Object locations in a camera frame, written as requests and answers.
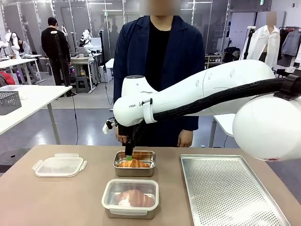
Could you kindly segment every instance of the croissant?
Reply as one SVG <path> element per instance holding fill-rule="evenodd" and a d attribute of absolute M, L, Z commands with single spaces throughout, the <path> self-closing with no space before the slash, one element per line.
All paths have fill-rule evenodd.
<path fill-rule="evenodd" d="M 128 207 L 152 207 L 155 205 L 155 200 L 139 190 L 122 192 L 116 195 L 115 200 L 118 205 Z"/>
<path fill-rule="evenodd" d="M 124 161 L 117 165 L 118 167 L 131 167 L 131 168 L 149 168 L 149 164 L 146 164 L 137 159 L 132 159 L 131 161 Z"/>

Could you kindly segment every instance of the metal container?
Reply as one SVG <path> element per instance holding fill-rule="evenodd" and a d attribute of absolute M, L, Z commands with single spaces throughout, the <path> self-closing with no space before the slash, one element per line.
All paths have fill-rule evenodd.
<path fill-rule="evenodd" d="M 194 225 L 289 226 L 239 155 L 181 155 Z"/>
<path fill-rule="evenodd" d="M 136 190 L 154 200 L 150 207 L 139 207 L 141 199 L 135 196 L 124 196 L 121 200 L 118 195 Z M 102 198 L 102 205 L 110 218 L 152 219 L 155 217 L 159 205 L 159 186 L 153 180 L 113 179 L 108 182 Z"/>
<path fill-rule="evenodd" d="M 131 167 L 118 167 L 118 164 L 127 160 L 125 151 L 117 152 L 114 159 L 114 168 L 116 175 L 119 177 L 151 177 L 154 174 L 156 166 L 156 154 L 150 151 L 133 151 L 133 159 L 137 159 L 146 164 L 149 168 L 131 168 Z"/>

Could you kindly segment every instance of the stool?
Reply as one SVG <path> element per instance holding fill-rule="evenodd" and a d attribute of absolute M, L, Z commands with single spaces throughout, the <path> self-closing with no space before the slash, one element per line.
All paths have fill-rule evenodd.
<path fill-rule="evenodd" d="M 80 88 L 79 87 L 79 82 L 83 82 L 85 87 Z M 75 84 L 76 84 L 76 92 L 77 93 L 80 93 L 80 92 L 88 93 L 90 91 L 90 88 L 88 86 L 88 80 L 87 80 L 86 76 L 77 76 L 77 77 L 75 77 Z"/>
<path fill-rule="evenodd" d="M 5 173 L 30 149 L 19 148 L 0 154 L 0 173 Z"/>

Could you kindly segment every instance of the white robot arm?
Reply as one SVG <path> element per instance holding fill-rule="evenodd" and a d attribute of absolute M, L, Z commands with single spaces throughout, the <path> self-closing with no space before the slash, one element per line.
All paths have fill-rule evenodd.
<path fill-rule="evenodd" d="M 235 92 L 239 93 L 243 91 L 240 90 L 242 85 L 262 80 L 271 83 L 283 81 L 275 79 L 266 64 L 255 60 L 235 61 L 199 72 L 161 92 L 151 88 L 144 77 L 129 76 L 124 80 L 122 97 L 114 104 L 114 117 L 126 127 L 139 124 L 142 120 L 153 123 L 172 118 L 204 101 L 203 106 L 209 107 L 189 115 L 236 113 L 234 138 L 251 156 L 266 161 L 301 158 L 301 97 L 292 101 L 273 94 L 255 98 L 257 94 L 249 92 L 248 95 L 214 104 L 215 100 L 223 99 L 228 89 L 238 87 Z M 250 85 L 249 90 L 253 88 L 256 88 L 256 83 Z"/>
<path fill-rule="evenodd" d="M 87 53 L 91 53 L 93 45 L 91 44 L 91 33 L 89 30 L 85 30 L 79 41 L 79 47 L 84 47 Z"/>
<path fill-rule="evenodd" d="M 62 25 L 62 32 L 64 33 L 65 37 L 68 36 L 67 29 L 65 28 L 65 25 Z"/>
<path fill-rule="evenodd" d="M 8 32 L 5 35 L 5 39 L 6 41 L 0 41 L 0 47 L 1 48 L 7 48 L 9 46 L 9 43 L 11 42 L 11 49 L 13 50 L 16 59 L 20 58 L 20 53 L 19 53 L 19 43 L 18 43 L 18 37 L 17 34 L 15 32 L 11 33 L 10 30 L 8 30 Z"/>

